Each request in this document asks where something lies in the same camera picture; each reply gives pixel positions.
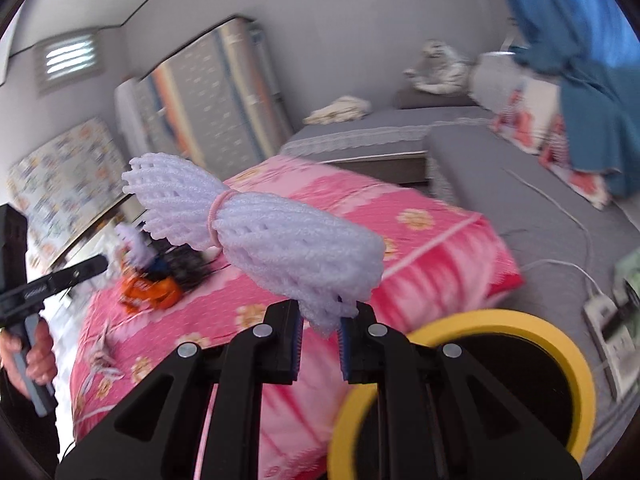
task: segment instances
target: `gray mattress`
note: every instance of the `gray mattress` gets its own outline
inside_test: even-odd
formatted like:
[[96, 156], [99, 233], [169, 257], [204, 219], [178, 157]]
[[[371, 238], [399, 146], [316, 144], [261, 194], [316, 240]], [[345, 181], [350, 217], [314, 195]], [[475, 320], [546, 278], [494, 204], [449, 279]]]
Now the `gray mattress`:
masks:
[[381, 110], [356, 121], [305, 126], [287, 141], [280, 153], [319, 162], [421, 153], [422, 139], [434, 124], [478, 122], [491, 116], [477, 106]]
[[[440, 175], [436, 188], [450, 200], [484, 214], [523, 266], [543, 258], [585, 267], [586, 238], [556, 206], [506, 173], [514, 171], [545, 191], [579, 219], [593, 238], [590, 274], [611, 295], [614, 264], [640, 246], [640, 233], [616, 206], [597, 211], [585, 199], [526, 155], [483, 126], [443, 126], [424, 139], [429, 166]], [[527, 284], [505, 300], [505, 308], [548, 320], [580, 347], [594, 371], [596, 426], [582, 462], [585, 478], [604, 460], [628, 426], [640, 397], [633, 391], [616, 404], [582, 314], [588, 299], [584, 278], [574, 269], [540, 266], [526, 272]]]

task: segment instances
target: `hand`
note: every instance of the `hand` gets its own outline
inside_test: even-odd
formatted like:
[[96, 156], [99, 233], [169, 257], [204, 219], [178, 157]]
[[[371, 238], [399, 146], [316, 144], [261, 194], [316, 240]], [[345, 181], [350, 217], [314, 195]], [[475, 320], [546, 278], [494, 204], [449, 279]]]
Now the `hand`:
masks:
[[[6, 369], [9, 381], [23, 394], [30, 399], [22, 377], [15, 366], [14, 354], [22, 348], [19, 338], [9, 334], [7, 330], [0, 333], [0, 360]], [[37, 384], [44, 385], [50, 383], [58, 374], [56, 367], [56, 357], [53, 355], [53, 338], [49, 333], [49, 325], [43, 319], [38, 323], [35, 330], [35, 345], [27, 354], [27, 376]]]

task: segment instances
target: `person's fingers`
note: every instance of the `person's fingers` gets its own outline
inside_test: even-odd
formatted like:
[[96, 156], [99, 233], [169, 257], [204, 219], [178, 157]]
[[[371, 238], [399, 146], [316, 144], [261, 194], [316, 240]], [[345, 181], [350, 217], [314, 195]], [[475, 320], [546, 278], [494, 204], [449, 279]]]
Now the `person's fingers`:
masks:
[[58, 368], [56, 367], [56, 365], [53, 365], [52, 368], [50, 368], [49, 370], [45, 371], [42, 375], [37, 377], [35, 381], [40, 386], [44, 386], [44, 384], [50, 383], [56, 377], [57, 374], [58, 374]]
[[19, 337], [11, 335], [7, 330], [0, 332], [0, 352], [7, 350], [12, 353], [19, 352], [22, 348], [22, 342]]
[[53, 338], [49, 335], [49, 332], [37, 333], [36, 338], [36, 344], [27, 354], [27, 364], [30, 365], [49, 356], [53, 350]]
[[37, 380], [39, 377], [43, 376], [55, 367], [56, 357], [53, 354], [49, 354], [36, 363], [30, 364], [27, 367], [27, 376], [32, 380]]
[[51, 350], [53, 348], [53, 338], [49, 331], [49, 325], [44, 319], [40, 319], [36, 325], [34, 331], [36, 344], [34, 346], [44, 346], [44, 348]]

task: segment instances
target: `white cable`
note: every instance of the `white cable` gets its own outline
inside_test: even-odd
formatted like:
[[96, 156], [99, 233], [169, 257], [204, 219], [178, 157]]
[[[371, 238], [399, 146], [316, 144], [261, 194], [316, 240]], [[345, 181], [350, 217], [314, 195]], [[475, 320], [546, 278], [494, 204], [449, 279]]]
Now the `white cable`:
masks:
[[592, 259], [593, 259], [593, 239], [591, 238], [591, 233], [589, 232], [589, 230], [574, 215], [572, 215], [564, 207], [562, 207], [555, 198], [549, 196], [547, 193], [545, 193], [541, 189], [537, 188], [533, 184], [530, 184], [529, 182], [524, 180], [521, 176], [519, 176], [518, 174], [514, 173], [513, 171], [507, 170], [506, 168], [503, 168], [503, 169], [504, 169], [504, 171], [509, 173], [513, 178], [517, 179], [518, 181], [520, 181], [525, 186], [531, 188], [533, 191], [539, 193], [540, 195], [545, 197], [547, 200], [549, 200], [549, 202], [551, 202], [560, 211], [562, 211], [565, 215], [567, 215], [584, 232], [584, 237], [587, 240], [587, 256], [586, 256], [586, 262], [585, 262], [585, 267], [587, 268], [587, 270], [583, 270], [581, 267], [578, 267], [575, 264], [571, 264], [571, 265], [577, 267], [578, 269], [580, 269], [588, 277], [589, 280], [587, 280], [587, 291], [588, 291], [588, 293], [589, 293], [589, 295], [591, 297], [593, 297], [593, 289], [591, 288], [591, 283], [594, 283], [596, 285], [596, 288], [598, 289], [599, 293], [602, 294], [602, 291], [600, 290], [598, 285], [595, 283], [594, 279], [588, 274], [588, 271], [591, 270], [591, 263], [592, 263]]
[[535, 267], [539, 267], [542, 264], [564, 265], [564, 266], [567, 266], [567, 267], [573, 267], [574, 269], [580, 270], [580, 272], [583, 273], [585, 275], [585, 277], [587, 277], [587, 279], [591, 283], [593, 283], [593, 286], [598, 291], [598, 294], [600, 294], [601, 296], [604, 296], [604, 293], [603, 293], [602, 289], [598, 286], [598, 283], [596, 282], [596, 280], [594, 280], [591, 277], [591, 275], [586, 270], [584, 270], [581, 266], [578, 266], [576, 264], [572, 264], [571, 262], [563, 262], [561, 260], [550, 260], [550, 259], [538, 260], [536, 262], [533, 262], [533, 263], [525, 265], [524, 267], [522, 267], [522, 270], [524, 272], [526, 272], [527, 270], [531, 270], [531, 269], [533, 269]]
[[609, 368], [611, 366], [611, 364], [609, 363], [609, 361], [604, 361], [602, 363], [600, 363], [598, 366], [594, 366], [591, 369], [591, 373], [593, 375], [595, 374], [599, 374], [600, 372], [603, 372], [604, 370], [606, 370], [607, 368]]

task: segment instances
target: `blue curtain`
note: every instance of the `blue curtain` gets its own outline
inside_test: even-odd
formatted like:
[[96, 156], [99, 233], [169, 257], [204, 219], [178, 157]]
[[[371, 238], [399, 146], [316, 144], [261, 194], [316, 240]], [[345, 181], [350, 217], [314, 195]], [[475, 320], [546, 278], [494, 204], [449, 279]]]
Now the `blue curtain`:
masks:
[[610, 192], [640, 190], [640, 41], [615, 0], [508, 0], [528, 48], [518, 62], [562, 76], [561, 108], [576, 170]]

